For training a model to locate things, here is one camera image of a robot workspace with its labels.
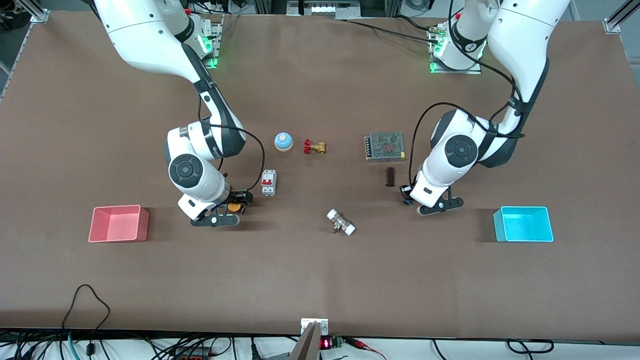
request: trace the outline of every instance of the robotic arm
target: robotic arm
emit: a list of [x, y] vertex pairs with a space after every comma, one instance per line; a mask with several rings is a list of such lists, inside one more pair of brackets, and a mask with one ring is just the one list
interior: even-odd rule
[[[418, 208], [420, 215], [460, 207], [461, 199], [446, 201], [442, 194], [450, 191], [453, 182], [476, 163], [492, 168], [509, 161], [547, 76], [548, 40], [569, 0], [504, 0], [497, 11], [492, 10], [491, 3], [496, 5], [492, 0], [467, 0], [465, 12], [458, 20], [460, 25], [452, 26], [453, 33], [458, 33], [453, 37], [459, 38], [465, 29], [466, 34], [473, 36], [461, 42], [476, 44], [473, 39], [483, 39], [482, 29], [486, 28], [488, 19], [493, 19], [488, 28], [489, 48], [513, 76], [520, 96], [511, 96], [507, 112], [499, 124], [480, 117], [473, 119], [460, 109], [440, 118], [431, 134], [431, 154], [418, 171], [413, 186], [403, 189], [405, 198], [409, 195], [422, 204]], [[465, 16], [467, 10], [471, 16]], [[473, 65], [468, 59], [463, 61], [462, 58], [466, 57], [451, 45], [443, 52], [451, 60], [449, 63], [459, 67]], [[461, 48], [477, 58], [478, 47], [463, 45]]]
[[87, 0], [111, 44], [129, 65], [147, 72], [177, 75], [190, 81], [211, 116], [172, 129], [164, 155], [173, 184], [184, 193], [178, 205], [193, 225], [237, 225], [235, 214], [205, 216], [221, 204], [238, 212], [251, 201], [248, 191], [233, 191], [211, 160], [242, 150], [246, 135], [216, 82], [202, 64], [212, 49], [204, 46], [211, 22], [187, 13], [178, 0]]

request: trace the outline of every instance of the table surface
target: table surface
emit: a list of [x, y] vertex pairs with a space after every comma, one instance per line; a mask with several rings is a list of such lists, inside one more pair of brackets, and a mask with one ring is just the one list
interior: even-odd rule
[[[0, 104], [0, 325], [59, 326], [89, 283], [111, 306], [110, 328], [293, 334], [316, 316], [361, 336], [636, 340], [640, 97], [619, 37], [599, 22], [561, 22], [548, 55], [511, 162], [459, 180], [461, 209], [418, 217], [385, 187], [389, 164], [365, 162], [363, 137], [402, 130], [408, 148], [438, 101], [489, 116], [508, 97], [504, 80], [430, 74], [424, 43], [354, 24], [242, 16], [213, 75], [266, 144], [278, 194], [257, 194], [237, 227], [195, 228], [162, 152], [169, 129], [196, 119], [193, 87], [128, 66], [91, 13], [54, 12], [33, 26]], [[448, 110], [427, 115], [417, 163]], [[272, 146], [281, 131], [293, 151]], [[305, 138], [327, 153], [304, 155]], [[259, 165], [250, 140], [223, 169], [242, 187]], [[408, 162], [393, 166], [405, 183]], [[88, 243], [92, 209], [119, 204], [149, 210], [148, 240]], [[555, 242], [496, 243], [503, 205], [547, 206]], [[331, 208], [353, 236], [331, 233]], [[76, 306], [70, 327], [104, 316], [88, 292]]]

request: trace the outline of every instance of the white circuit breaker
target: white circuit breaker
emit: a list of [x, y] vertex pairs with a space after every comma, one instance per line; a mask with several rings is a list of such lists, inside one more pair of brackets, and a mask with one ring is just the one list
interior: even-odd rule
[[276, 179], [278, 175], [276, 170], [265, 170], [262, 172], [262, 194], [264, 196], [276, 195]]

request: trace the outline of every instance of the pink plastic bin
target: pink plastic bin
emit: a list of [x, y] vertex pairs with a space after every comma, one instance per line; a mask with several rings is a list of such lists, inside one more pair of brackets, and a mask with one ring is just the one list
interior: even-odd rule
[[149, 213], [140, 205], [101, 206], [93, 209], [90, 243], [145, 241]]

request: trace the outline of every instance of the blue tray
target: blue tray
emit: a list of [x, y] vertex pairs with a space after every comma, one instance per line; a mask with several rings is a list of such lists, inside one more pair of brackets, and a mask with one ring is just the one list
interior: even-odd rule
[[503, 206], [493, 214], [498, 241], [552, 242], [549, 212], [545, 206]]

